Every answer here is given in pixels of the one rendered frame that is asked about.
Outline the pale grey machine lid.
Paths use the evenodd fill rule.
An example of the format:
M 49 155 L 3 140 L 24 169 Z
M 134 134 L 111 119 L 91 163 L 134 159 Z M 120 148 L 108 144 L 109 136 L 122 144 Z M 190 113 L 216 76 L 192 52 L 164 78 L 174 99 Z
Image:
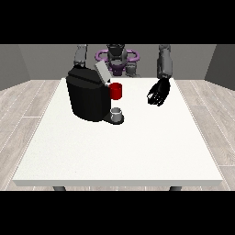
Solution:
M 98 74 L 104 84 L 106 84 L 110 80 L 111 74 L 110 74 L 109 70 L 107 69 L 104 61 L 97 62 L 95 64 L 95 70 L 98 72 Z

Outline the black coffee machine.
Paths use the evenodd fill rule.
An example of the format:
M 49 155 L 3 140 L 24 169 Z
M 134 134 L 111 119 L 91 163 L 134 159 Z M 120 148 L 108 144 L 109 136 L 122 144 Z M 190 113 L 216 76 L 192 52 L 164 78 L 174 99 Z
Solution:
M 73 67 L 66 77 L 73 113 L 86 121 L 106 121 L 113 125 L 124 122 L 111 120 L 110 84 L 104 84 L 96 70 Z

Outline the red pod holder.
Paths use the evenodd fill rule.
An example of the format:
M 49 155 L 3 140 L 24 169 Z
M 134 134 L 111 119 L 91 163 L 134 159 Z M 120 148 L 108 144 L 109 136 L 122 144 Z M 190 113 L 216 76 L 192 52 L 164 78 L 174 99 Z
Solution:
M 110 89 L 110 98 L 113 100 L 118 100 L 122 97 L 122 84 L 112 83 L 109 86 Z

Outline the grey trunk with purple rings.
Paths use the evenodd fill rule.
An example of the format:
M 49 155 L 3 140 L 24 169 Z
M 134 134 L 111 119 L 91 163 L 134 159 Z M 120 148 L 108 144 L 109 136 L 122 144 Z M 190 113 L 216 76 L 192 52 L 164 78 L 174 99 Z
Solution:
M 137 74 L 137 62 L 140 54 L 136 50 L 127 50 L 124 44 L 107 44 L 106 50 L 99 50 L 95 54 L 97 62 L 104 61 L 107 69 L 114 76 L 125 73 L 128 77 L 139 77 Z

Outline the small grey cup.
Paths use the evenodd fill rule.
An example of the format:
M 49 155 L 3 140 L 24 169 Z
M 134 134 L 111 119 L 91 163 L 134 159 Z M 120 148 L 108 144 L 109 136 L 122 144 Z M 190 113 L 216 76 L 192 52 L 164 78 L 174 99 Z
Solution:
M 113 107 L 110 110 L 111 120 L 114 122 L 119 122 L 122 119 L 122 111 L 119 107 Z

